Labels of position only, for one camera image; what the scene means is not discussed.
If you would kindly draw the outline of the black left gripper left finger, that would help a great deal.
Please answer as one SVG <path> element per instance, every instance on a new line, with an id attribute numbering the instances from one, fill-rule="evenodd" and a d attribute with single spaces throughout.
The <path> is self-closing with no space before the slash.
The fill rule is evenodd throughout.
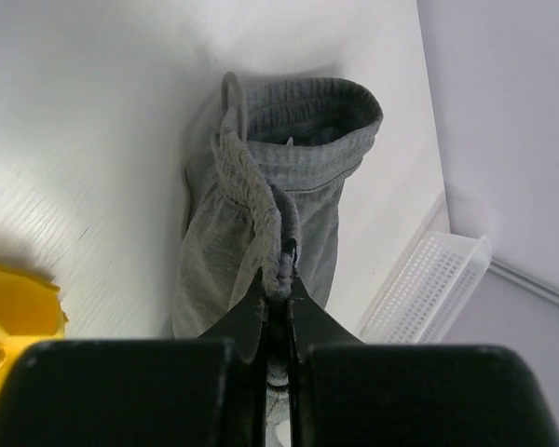
<path id="1" fill-rule="evenodd" d="M 0 446 L 261 446 L 265 353 L 260 276 L 197 338 L 32 345 L 0 391 Z"/>

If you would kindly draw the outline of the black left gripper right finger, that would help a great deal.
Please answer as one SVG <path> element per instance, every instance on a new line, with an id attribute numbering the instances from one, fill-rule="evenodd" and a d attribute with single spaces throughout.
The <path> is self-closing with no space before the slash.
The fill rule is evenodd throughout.
<path id="1" fill-rule="evenodd" d="M 367 345 L 309 296 L 288 301 L 295 446 L 559 446 L 527 363 L 500 345 Z"/>

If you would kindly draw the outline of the grey shorts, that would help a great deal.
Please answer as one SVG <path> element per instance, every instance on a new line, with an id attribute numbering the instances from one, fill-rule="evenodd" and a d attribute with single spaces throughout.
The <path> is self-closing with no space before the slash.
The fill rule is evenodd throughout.
<path id="1" fill-rule="evenodd" d="M 299 276 L 326 306 L 346 179 L 375 142 L 375 96 L 332 77 L 222 84 L 210 145 L 185 166 L 190 214 L 172 303 L 174 334 L 201 335 L 260 277 L 275 305 Z"/>

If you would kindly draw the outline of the yellow shorts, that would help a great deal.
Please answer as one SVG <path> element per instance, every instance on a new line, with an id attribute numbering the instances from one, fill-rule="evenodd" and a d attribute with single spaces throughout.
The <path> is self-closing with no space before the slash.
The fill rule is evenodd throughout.
<path id="1" fill-rule="evenodd" d="M 0 264 L 0 389 L 26 348 L 64 337 L 68 318 L 59 294 L 51 281 Z"/>

